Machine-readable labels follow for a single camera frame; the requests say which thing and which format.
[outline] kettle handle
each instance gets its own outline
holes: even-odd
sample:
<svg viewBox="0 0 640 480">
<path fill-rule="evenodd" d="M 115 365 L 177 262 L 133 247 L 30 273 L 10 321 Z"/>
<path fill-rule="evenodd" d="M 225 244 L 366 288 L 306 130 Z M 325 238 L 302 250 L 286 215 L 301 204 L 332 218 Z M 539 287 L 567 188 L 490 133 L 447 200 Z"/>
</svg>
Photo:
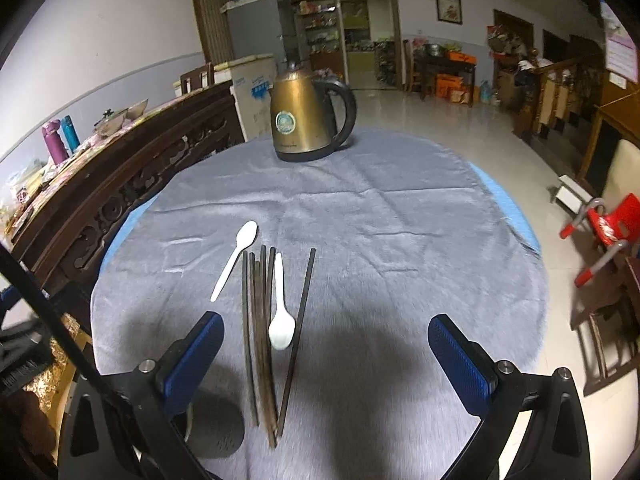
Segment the kettle handle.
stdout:
<svg viewBox="0 0 640 480">
<path fill-rule="evenodd" d="M 323 88 L 325 91 L 333 90 L 344 101 L 344 109 L 346 112 L 344 118 L 344 125 L 342 129 L 335 134 L 331 141 L 331 146 L 334 150 L 347 140 L 347 137 L 351 134 L 353 127 L 356 123 L 356 113 L 358 111 L 358 105 L 356 104 L 356 97 L 353 95 L 353 91 L 345 83 L 337 78 L 332 79 L 313 79 L 313 84 L 316 87 Z"/>
</svg>

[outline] refrigerator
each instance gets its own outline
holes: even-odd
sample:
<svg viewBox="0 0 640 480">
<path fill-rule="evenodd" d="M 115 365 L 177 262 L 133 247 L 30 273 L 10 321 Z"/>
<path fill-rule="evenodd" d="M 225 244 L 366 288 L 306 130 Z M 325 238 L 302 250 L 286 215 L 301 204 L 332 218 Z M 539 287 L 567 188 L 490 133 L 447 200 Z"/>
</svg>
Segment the refrigerator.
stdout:
<svg viewBox="0 0 640 480">
<path fill-rule="evenodd" d="M 228 2 L 222 11 L 236 59 L 273 54 L 278 74 L 290 62 L 303 60 L 291 0 L 238 0 Z"/>
</svg>

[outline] small white stool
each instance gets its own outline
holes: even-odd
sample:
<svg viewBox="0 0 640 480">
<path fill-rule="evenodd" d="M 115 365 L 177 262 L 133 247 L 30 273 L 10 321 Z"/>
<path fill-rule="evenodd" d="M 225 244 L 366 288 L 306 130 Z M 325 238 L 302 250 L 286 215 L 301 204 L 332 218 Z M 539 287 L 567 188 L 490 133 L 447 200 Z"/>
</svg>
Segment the small white stool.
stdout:
<svg viewBox="0 0 640 480">
<path fill-rule="evenodd" d="M 560 187 L 551 202 L 553 203 L 557 200 L 578 214 L 582 204 L 589 202 L 592 196 L 568 175 L 559 176 L 558 180 L 560 181 Z"/>
</svg>

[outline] pink water bottle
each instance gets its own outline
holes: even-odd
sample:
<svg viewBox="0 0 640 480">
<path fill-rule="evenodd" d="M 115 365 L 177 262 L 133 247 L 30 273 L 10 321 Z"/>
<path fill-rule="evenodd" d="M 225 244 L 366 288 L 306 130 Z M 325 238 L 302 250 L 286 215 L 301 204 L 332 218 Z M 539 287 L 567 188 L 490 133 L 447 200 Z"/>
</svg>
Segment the pink water bottle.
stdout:
<svg viewBox="0 0 640 480">
<path fill-rule="evenodd" d="M 55 165 L 69 158 L 69 154 L 66 152 L 65 145 L 62 143 L 62 139 L 58 133 L 59 127 L 60 121 L 57 119 L 49 121 L 42 127 L 44 142 L 47 145 L 49 155 L 51 155 Z"/>
</svg>

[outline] chopsticks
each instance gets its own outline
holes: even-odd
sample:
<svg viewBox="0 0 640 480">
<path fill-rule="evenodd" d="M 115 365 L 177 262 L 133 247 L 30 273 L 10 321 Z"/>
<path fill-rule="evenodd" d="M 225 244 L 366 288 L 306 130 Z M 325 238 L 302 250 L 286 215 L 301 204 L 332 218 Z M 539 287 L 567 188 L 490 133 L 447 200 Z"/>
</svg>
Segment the chopsticks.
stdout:
<svg viewBox="0 0 640 480">
<path fill-rule="evenodd" d="M 306 298 L 309 296 L 309 286 L 311 285 L 311 273 L 314 270 L 314 260 L 316 259 L 316 250 L 311 249 L 309 253 L 309 261 L 306 264 L 305 285 L 302 289 L 300 297 L 300 308 L 298 309 L 298 318 L 296 319 L 296 329 L 293 333 L 293 341 L 291 343 L 291 356 L 289 357 L 289 370 L 287 371 L 287 381 L 282 392 L 282 402 L 280 403 L 280 416 L 278 418 L 278 437 L 282 436 L 284 431 L 284 420 L 287 416 L 287 406 L 289 405 L 289 395 L 291 392 L 291 383 L 293 381 L 293 372 L 296 367 L 296 357 L 298 356 L 298 346 L 300 344 L 300 333 L 302 332 L 302 322 L 305 320 Z"/>
<path fill-rule="evenodd" d="M 248 255 L 242 251 L 242 339 L 244 340 L 244 369 L 249 386 L 249 409 L 254 426 L 258 426 L 258 409 L 255 405 L 254 367 L 251 360 L 251 345 L 249 343 L 249 291 L 247 287 Z"/>
<path fill-rule="evenodd" d="M 276 447 L 276 436 L 281 437 L 284 431 L 284 422 L 287 415 L 287 406 L 289 405 L 291 384 L 298 355 L 298 346 L 300 345 L 302 323 L 305 317 L 306 300 L 309 294 L 316 250 L 311 249 L 306 266 L 305 283 L 292 339 L 289 368 L 282 393 L 282 403 L 280 404 L 280 415 L 278 415 L 275 400 L 275 385 L 271 367 L 271 344 L 268 337 L 268 327 L 271 322 L 271 291 L 275 255 L 276 248 L 271 247 L 267 260 L 267 248 L 263 245 L 260 247 L 260 260 L 255 259 L 254 253 L 249 253 L 247 265 L 247 252 L 242 253 L 242 336 L 244 338 L 244 364 L 250 391 L 249 405 L 252 422 L 254 426 L 259 426 L 260 421 L 258 420 L 257 399 L 254 389 L 254 368 L 252 366 L 250 348 L 249 326 L 251 323 L 256 359 L 255 379 L 257 380 L 257 389 L 260 395 L 261 419 L 267 431 L 268 443 L 271 449 Z M 250 301 L 248 301 L 247 297 L 248 289 L 251 293 Z"/>
</svg>

